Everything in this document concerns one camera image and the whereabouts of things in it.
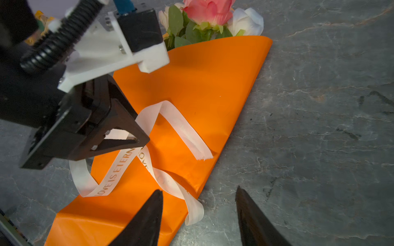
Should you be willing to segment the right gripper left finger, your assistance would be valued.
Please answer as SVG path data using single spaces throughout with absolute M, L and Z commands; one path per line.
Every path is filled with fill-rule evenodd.
M 155 190 L 110 246 L 157 246 L 163 212 L 163 192 Z

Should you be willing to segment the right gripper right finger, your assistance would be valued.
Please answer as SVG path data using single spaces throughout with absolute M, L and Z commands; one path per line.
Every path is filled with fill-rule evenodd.
M 241 187 L 237 187 L 236 204 L 242 245 L 290 246 L 290 243 Z

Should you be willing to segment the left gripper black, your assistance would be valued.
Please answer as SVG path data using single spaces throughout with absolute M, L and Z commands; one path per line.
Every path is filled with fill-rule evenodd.
M 59 90 L 63 65 L 43 75 L 30 76 L 19 66 L 29 49 L 25 43 L 1 48 L 1 119 L 32 128 L 19 166 L 44 169 L 54 158 L 79 161 L 94 156 L 143 147 L 150 138 L 136 123 L 137 113 L 110 75 L 75 86 L 69 92 Z M 93 96 L 98 95 L 108 110 L 98 124 L 93 143 L 89 119 L 93 114 Z M 125 130 L 134 139 L 106 139 L 106 132 Z

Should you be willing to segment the orange wrapping paper sheet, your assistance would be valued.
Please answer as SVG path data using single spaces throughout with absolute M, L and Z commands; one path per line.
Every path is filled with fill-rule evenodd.
M 136 65 L 115 72 L 115 80 L 137 112 L 168 100 L 202 137 L 213 154 L 198 161 L 162 116 L 147 147 L 155 168 L 166 171 L 198 197 L 219 158 L 273 41 L 235 36 L 175 48 L 170 63 L 150 74 Z M 48 246 L 106 246 L 159 188 L 139 158 L 104 197 L 80 197 L 57 215 Z

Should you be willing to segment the dark pink fake rose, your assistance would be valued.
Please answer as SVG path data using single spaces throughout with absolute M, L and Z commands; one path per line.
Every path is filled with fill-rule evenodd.
M 235 0 L 189 0 L 183 1 L 184 12 L 197 24 L 224 25 L 232 17 L 231 8 Z

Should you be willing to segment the white fake rose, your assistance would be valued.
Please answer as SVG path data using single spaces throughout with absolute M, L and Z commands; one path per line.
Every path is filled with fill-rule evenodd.
M 264 30 L 264 18 L 252 8 L 238 8 L 228 22 L 228 29 L 233 36 L 260 36 Z

